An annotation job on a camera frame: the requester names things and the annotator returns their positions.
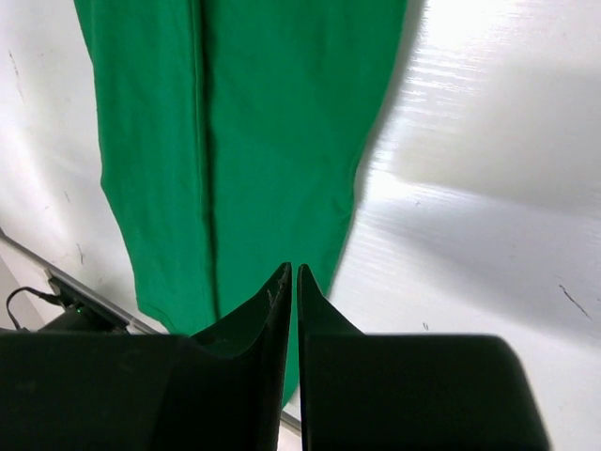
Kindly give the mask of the green t shirt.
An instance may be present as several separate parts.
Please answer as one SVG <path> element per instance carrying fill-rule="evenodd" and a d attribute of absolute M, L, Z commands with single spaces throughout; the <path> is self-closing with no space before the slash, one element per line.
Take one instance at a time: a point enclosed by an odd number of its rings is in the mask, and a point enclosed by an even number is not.
<path fill-rule="evenodd" d="M 78 1 L 139 310 L 195 334 L 282 263 L 329 289 L 405 1 Z"/>

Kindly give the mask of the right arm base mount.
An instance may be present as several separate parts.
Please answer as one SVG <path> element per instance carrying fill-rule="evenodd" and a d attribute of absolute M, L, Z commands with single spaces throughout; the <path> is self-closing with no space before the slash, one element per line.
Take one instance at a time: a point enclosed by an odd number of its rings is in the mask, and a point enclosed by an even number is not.
<path fill-rule="evenodd" d="M 46 285 L 52 293 L 37 295 L 41 301 L 60 307 L 64 312 L 73 308 L 86 306 L 95 315 L 113 323 L 116 328 L 134 330 L 140 334 L 164 334 L 162 326 L 153 327 L 147 322 L 147 317 L 137 313 L 133 314 L 87 287 L 73 276 L 57 268 L 53 263 L 27 249 L 22 244 L 10 238 L 1 230 L 1 242 L 12 248 L 16 253 L 40 267 L 46 277 Z"/>

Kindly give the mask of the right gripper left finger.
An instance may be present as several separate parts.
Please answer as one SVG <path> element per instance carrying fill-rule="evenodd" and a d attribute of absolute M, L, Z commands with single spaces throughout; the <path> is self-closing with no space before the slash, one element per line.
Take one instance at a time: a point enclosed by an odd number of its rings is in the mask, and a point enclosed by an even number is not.
<path fill-rule="evenodd" d="M 5 450 L 273 450 L 292 270 L 191 335 L 1 336 Z"/>

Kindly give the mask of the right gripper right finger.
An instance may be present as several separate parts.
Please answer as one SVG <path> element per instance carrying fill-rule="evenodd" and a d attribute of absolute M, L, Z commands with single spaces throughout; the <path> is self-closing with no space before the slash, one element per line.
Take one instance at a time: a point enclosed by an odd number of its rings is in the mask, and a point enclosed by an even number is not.
<path fill-rule="evenodd" d="M 490 334 L 366 334 L 297 279 L 306 450 L 547 450 L 522 365 Z"/>

